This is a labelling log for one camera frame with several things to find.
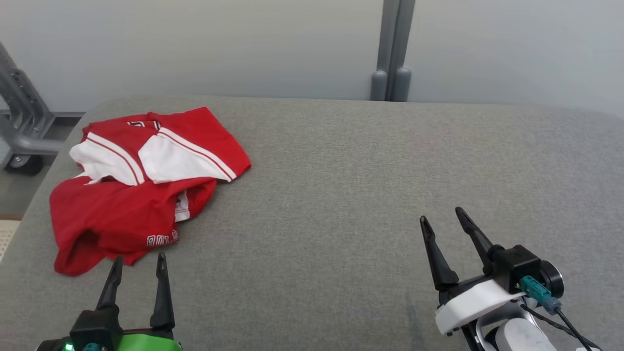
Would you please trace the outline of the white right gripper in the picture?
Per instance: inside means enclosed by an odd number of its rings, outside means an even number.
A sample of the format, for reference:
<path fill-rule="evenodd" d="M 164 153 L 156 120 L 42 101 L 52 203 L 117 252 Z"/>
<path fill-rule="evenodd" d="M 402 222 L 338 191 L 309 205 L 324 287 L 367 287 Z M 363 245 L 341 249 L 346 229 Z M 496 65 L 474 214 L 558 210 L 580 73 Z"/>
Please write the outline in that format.
<path fill-rule="evenodd" d="M 488 255 L 492 242 L 462 207 L 455 207 L 455 215 L 474 244 L 482 262 L 483 273 L 492 273 L 492 261 Z M 441 293 L 457 285 L 459 277 L 450 268 L 435 242 L 434 230 L 426 216 L 420 217 L 420 227 L 434 288 Z M 494 280 L 481 282 L 439 307 L 435 312 L 435 323 L 439 333 L 444 335 L 524 295 L 523 291 L 508 293 Z"/>

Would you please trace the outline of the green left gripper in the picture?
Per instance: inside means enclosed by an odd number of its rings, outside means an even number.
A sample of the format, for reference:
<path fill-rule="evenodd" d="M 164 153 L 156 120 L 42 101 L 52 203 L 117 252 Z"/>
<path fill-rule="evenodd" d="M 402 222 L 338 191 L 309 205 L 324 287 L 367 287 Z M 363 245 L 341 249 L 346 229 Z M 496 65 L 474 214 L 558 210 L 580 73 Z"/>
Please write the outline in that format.
<path fill-rule="evenodd" d="M 98 309 L 116 306 L 117 289 L 122 280 L 123 258 L 114 260 L 97 303 Z M 169 269 L 165 253 L 158 253 L 156 265 L 158 285 L 150 327 L 123 331 L 116 351 L 182 351 L 174 340 L 175 315 L 170 291 Z"/>

